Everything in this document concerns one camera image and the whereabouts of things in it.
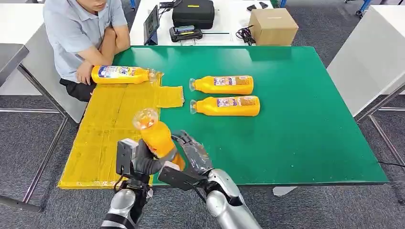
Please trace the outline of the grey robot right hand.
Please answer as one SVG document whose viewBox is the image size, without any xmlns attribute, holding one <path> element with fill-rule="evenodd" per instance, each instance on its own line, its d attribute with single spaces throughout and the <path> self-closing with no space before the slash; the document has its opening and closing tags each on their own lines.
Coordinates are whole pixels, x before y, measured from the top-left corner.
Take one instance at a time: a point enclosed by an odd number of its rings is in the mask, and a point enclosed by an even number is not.
<svg viewBox="0 0 405 229">
<path fill-rule="evenodd" d="M 171 138 L 183 150 L 186 162 L 185 172 L 198 176 L 208 176 L 213 169 L 213 164 L 204 146 L 184 130 L 174 132 Z"/>
</svg>

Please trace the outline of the person's left hand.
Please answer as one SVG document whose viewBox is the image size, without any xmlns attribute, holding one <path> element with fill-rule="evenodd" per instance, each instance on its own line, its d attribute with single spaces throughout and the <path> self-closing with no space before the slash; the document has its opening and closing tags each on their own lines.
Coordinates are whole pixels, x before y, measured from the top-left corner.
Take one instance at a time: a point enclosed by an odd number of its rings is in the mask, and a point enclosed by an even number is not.
<svg viewBox="0 0 405 229">
<path fill-rule="evenodd" d="M 83 84 L 91 85 L 91 72 L 93 67 L 90 62 L 83 61 L 76 71 L 77 80 Z"/>
</svg>

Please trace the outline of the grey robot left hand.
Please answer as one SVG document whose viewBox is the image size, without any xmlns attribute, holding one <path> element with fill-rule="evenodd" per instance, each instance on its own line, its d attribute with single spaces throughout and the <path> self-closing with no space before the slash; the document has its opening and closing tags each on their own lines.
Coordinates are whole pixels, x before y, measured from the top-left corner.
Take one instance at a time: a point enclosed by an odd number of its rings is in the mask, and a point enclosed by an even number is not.
<svg viewBox="0 0 405 229">
<path fill-rule="evenodd" d="M 172 149 L 167 156 L 156 159 L 147 144 L 140 139 L 136 147 L 135 155 L 132 157 L 132 163 L 135 172 L 144 175 L 153 175 L 161 170 L 166 161 L 173 161 L 177 149 Z"/>
</svg>

